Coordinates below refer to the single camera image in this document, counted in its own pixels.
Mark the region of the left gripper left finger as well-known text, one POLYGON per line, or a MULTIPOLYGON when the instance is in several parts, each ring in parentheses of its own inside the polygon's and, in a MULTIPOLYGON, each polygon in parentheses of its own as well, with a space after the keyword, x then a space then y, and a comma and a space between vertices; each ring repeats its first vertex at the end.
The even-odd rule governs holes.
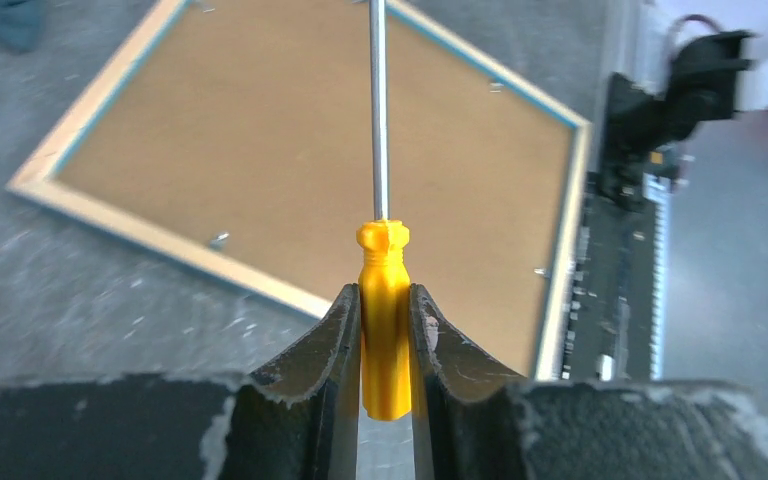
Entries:
POLYGON ((0 385, 0 479, 352 479, 360 295, 250 373, 25 377, 0 385))

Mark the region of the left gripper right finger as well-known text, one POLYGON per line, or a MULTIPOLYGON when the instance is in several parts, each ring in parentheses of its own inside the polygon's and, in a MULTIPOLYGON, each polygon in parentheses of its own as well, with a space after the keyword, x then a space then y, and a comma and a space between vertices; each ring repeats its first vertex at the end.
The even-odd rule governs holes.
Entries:
POLYGON ((722 381, 525 378, 410 289, 419 479, 768 479, 768 414, 722 381))

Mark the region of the yellow handled screwdriver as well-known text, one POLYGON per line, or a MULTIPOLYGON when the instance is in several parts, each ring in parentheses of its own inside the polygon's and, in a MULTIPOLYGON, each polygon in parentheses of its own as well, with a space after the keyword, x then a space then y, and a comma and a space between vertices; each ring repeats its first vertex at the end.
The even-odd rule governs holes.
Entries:
POLYGON ((404 265, 407 227, 390 218, 387 91, 387 14, 384 1, 370 1, 373 220, 357 231, 363 250, 358 283, 362 300, 363 406, 378 421, 411 411, 407 296, 404 265))

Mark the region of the blue picture frame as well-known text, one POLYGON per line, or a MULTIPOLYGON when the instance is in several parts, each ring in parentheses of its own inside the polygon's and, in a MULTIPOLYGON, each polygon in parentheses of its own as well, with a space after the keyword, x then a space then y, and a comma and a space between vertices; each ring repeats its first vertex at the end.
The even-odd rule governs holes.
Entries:
MULTIPOLYGON (((410 277, 502 363, 554 378, 590 124, 412 5, 388 11, 410 277)), ((367 15, 160 1, 8 187, 320 318, 373 213, 367 15)))

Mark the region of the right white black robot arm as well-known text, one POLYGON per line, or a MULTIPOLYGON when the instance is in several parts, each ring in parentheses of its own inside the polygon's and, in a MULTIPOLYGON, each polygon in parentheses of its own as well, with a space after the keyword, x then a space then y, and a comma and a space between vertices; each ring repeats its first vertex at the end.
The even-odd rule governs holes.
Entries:
POLYGON ((668 30, 658 91, 619 72, 608 83, 598 189, 626 210, 643 198, 652 152, 688 139, 702 122, 768 109, 768 34, 716 28, 676 46, 691 19, 668 30))

